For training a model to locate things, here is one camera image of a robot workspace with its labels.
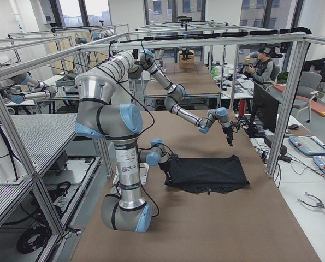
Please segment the black t-shirt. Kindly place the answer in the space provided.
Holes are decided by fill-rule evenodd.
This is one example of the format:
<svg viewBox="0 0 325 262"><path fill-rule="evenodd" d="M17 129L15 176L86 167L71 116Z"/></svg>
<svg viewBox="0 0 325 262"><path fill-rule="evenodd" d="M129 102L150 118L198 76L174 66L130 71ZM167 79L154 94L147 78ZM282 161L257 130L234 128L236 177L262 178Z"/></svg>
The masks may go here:
<svg viewBox="0 0 325 262"><path fill-rule="evenodd" d="M180 158L173 161L165 185L189 193L228 193L248 186L240 159Z"/></svg>

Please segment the black Huawei monitor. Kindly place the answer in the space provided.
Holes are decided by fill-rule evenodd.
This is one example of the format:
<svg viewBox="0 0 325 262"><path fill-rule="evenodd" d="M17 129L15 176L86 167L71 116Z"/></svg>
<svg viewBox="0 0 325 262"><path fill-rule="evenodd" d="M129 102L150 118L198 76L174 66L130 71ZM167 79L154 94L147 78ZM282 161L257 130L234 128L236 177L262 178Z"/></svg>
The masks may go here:
<svg viewBox="0 0 325 262"><path fill-rule="evenodd" d="M254 85L253 107L247 129L250 138L265 136L267 129L275 133L279 100L273 97L263 87Z"/></svg>

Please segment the person wearing VR headset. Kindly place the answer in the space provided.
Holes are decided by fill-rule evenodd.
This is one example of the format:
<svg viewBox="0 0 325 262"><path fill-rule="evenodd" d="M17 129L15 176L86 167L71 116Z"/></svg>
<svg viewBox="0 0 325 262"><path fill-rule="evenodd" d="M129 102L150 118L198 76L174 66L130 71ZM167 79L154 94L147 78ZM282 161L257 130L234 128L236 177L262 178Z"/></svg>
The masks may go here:
<svg viewBox="0 0 325 262"><path fill-rule="evenodd" d="M253 64L244 65L244 75L252 77L255 82L260 83L267 88L275 80L273 74L275 72L275 65L266 48L259 48L258 51L252 52L245 57L245 62L250 62L251 58L256 61Z"/></svg>

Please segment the grey office chair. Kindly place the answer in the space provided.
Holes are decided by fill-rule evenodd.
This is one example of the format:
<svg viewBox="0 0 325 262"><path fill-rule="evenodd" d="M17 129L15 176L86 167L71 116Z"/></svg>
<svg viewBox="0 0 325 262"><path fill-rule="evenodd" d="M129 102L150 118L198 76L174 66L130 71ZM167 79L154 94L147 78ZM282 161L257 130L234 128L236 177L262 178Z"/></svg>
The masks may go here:
<svg viewBox="0 0 325 262"><path fill-rule="evenodd" d="M311 102L318 96L317 88L321 79L322 76L320 74L307 71L303 71L300 77L296 98L292 107L298 109L297 117L303 110L308 110L307 123L311 121Z"/></svg>

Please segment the reacher grabber tool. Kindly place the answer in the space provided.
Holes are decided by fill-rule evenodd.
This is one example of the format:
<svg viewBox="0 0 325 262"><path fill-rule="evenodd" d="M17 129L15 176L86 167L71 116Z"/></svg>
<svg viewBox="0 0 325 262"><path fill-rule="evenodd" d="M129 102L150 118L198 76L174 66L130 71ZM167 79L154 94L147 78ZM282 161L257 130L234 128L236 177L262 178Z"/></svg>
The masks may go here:
<svg viewBox="0 0 325 262"><path fill-rule="evenodd" d="M314 198L316 200L316 203L315 204L309 204L309 203L307 203L306 201L304 201L304 200L302 200L300 198L298 198L297 201L299 203L302 203L302 204L304 204L306 206L309 206L309 207L325 210L325 204L323 203L323 201L320 198L318 198L315 195L309 194L308 192L305 192L305 196Z"/></svg>

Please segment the aluminium frame post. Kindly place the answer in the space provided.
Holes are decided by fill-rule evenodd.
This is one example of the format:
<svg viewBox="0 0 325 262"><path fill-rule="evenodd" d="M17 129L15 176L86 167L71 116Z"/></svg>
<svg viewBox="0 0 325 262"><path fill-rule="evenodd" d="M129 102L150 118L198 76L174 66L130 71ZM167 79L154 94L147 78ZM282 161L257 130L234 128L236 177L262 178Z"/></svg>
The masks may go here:
<svg viewBox="0 0 325 262"><path fill-rule="evenodd" d="M302 41L296 43L296 48L291 53L291 68L289 70L286 88L283 94L279 118L276 124L274 138L271 144L269 160L266 166L266 174L274 178L276 164L283 143L286 126L292 110L292 104L296 97L298 82L302 73L303 63L309 48L309 43Z"/></svg>

